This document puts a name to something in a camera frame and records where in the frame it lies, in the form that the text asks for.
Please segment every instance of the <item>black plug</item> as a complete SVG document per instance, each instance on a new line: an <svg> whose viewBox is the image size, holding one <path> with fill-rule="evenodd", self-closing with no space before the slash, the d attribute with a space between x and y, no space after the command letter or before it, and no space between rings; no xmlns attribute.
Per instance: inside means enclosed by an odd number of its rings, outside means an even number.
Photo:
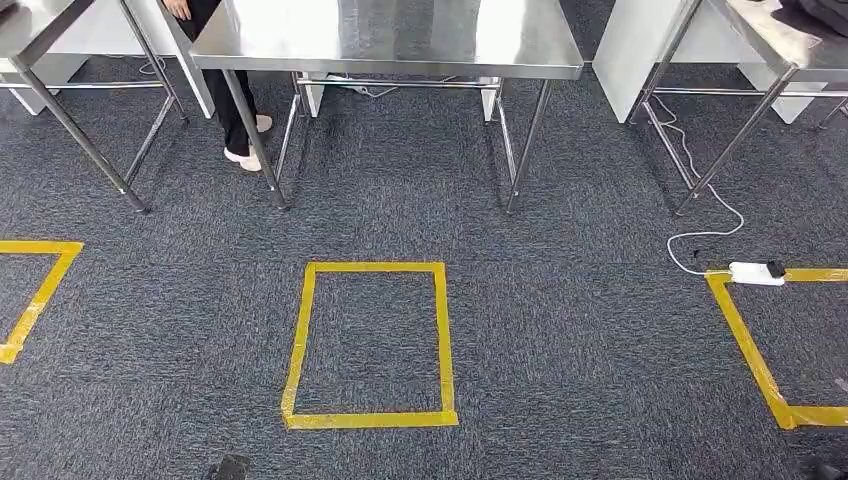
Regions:
<svg viewBox="0 0 848 480"><path fill-rule="evenodd" d="M766 264L769 269L771 278L783 278L786 275L786 269L783 267L783 262L772 260Z"/></svg>

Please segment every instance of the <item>person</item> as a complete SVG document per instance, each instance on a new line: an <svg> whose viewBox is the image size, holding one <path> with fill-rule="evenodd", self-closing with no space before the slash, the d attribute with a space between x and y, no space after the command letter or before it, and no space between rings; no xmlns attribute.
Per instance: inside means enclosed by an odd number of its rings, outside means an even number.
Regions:
<svg viewBox="0 0 848 480"><path fill-rule="evenodd" d="M194 42L206 23L212 17L221 0L163 0L165 8L177 19L180 28L186 36ZM273 120L267 115L259 115L256 112L256 103L250 85L247 81L247 73L237 71L239 83L241 84L244 97L251 112L256 117L256 127L260 133L267 132L273 125ZM262 169L259 159L250 145L247 130L239 116L233 96L230 93L224 74L219 70L204 70L203 79L212 94L215 110L218 112L218 122L224 128L224 157L232 162L238 162L241 168L258 172Z"/></svg>

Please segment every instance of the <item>steel tabletop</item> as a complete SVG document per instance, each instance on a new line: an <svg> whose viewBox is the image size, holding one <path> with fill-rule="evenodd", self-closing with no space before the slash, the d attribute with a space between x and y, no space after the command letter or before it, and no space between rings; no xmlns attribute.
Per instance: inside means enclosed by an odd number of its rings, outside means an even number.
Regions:
<svg viewBox="0 0 848 480"><path fill-rule="evenodd" d="M780 0L710 0L773 70L798 82L848 81L848 38Z"/></svg>
<svg viewBox="0 0 848 480"><path fill-rule="evenodd" d="M574 80L558 0L223 0L201 68Z"/></svg>
<svg viewBox="0 0 848 480"><path fill-rule="evenodd" d="M0 12L0 73L18 72L44 55L94 0L18 0Z"/></svg>

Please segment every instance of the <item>electrical cord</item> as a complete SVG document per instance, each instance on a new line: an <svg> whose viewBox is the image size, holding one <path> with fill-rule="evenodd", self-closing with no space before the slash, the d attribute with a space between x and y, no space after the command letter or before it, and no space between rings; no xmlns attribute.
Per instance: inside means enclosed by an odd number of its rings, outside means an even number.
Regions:
<svg viewBox="0 0 848 480"><path fill-rule="evenodd" d="M653 98L657 101L657 103L660 105L660 107L662 107L662 109L665 110L665 112L671 117L671 120L668 120L668 121L665 121L665 122L660 122L659 126L662 127L662 128L669 128L669 129L674 130L675 132L680 134L680 144L683 146L683 151L686 153L686 156L689 158L689 168L692 170L692 173L694 173L695 176L700 179L701 174L698 173L698 171L695 169L694 157L692 155L692 152L689 151L689 145L686 142L686 131L683 130L682 128L674 125L675 123L677 123L677 120L678 120L677 115L674 112L672 112L671 109L668 108L665 105L665 103L663 103L663 101L658 96L653 95ZM713 193L713 196L716 198L716 200L719 201L719 203L721 203L724 206L724 208L726 208L727 210L729 210L730 212L732 212L734 215L736 215L739 218L739 225L737 225L736 228L734 228L733 230L730 230L730 231L727 231L727 232L706 231L706 232L681 233L681 234L678 234L678 235L674 235L673 237L669 238L666 241L665 245L666 245L666 248L668 249L668 254L671 257L671 259L674 261L675 264L677 264L677 266L681 270L683 270L684 272L689 273L691 275L698 275L698 276L717 275L717 274L721 274L721 273L730 273L730 271L729 270L720 270L720 271L711 271L711 272L697 272L697 271L691 270L689 268L686 268L682 263L680 263L680 261L674 255L674 250L671 248L671 243L673 241L677 240L678 238L688 238L688 237L707 237L707 236L729 237L730 235L733 235L734 233L738 232L739 230L742 229L742 227L745 226L745 217L742 216L742 214L739 213L738 210L736 210L735 208L730 206L730 204L725 202L724 199L721 198L721 196L718 194L718 192L715 191L715 188L713 188L712 185L708 184L707 188L710 189L710 191Z"/></svg>
<svg viewBox="0 0 848 480"><path fill-rule="evenodd" d="M126 58L127 56L126 55L105 55L105 57L122 59L122 58ZM133 56L133 58L147 58L147 57L145 57L145 56ZM166 68L168 68L167 64L165 63L165 59L163 59L162 57L156 57L156 62L159 64L159 67L162 68L162 70L165 70ZM150 62L147 62L144 65L142 65L138 69L138 73L140 73L142 75L156 75L156 72L153 70L153 65Z"/></svg>

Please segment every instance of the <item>yellow tape outline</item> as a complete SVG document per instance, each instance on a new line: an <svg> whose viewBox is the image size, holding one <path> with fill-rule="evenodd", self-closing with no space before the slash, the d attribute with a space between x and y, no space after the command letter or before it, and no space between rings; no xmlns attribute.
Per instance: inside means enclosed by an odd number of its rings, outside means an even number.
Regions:
<svg viewBox="0 0 848 480"><path fill-rule="evenodd" d="M786 270L787 282L848 282L848 269L838 268L794 268ZM780 394L774 377L766 366L765 359L754 343L751 332L736 309L727 284L732 283L729 274L707 275L707 283L730 325L730 331L736 337L739 349L751 368L751 373L763 393L772 415L778 426L785 430L794 429L800 425L816 425L822 427L848 426L848 406L818 407L806 405L789 405Z"/></svg>
<svg viewBox="0 0 848 480"><path fill-rule="evenodd" d="M297 415L294 413L297 387L306 355L309 319L318 272L429 272L433 274L436 295L436 327L439 337L439 384L442 410L408 413L349 413ZM303 280L300 310L292 346L289 375L280 403L283 422L290 429L327 428L402 428L459 425L454 406L453 360L451 358L450 320L448 319L445 264L439 262L309 262Z"/></svg>
<svg viewBox="0 0 848 480"><path fill-rule="evenodd" d="M24 348L24 342L29 336L29 332L35 326L38 315L47 306L47 302L50 301L50 297L53 296L71 263L82 251L83 245L79 242L0 241L0 253L59 255L53 268L50 269L24 313L21 314L18 322L12 328L12 332L6 338L6 343L0 345L0 363L10 365L15 362L18 354Z"/></svg>

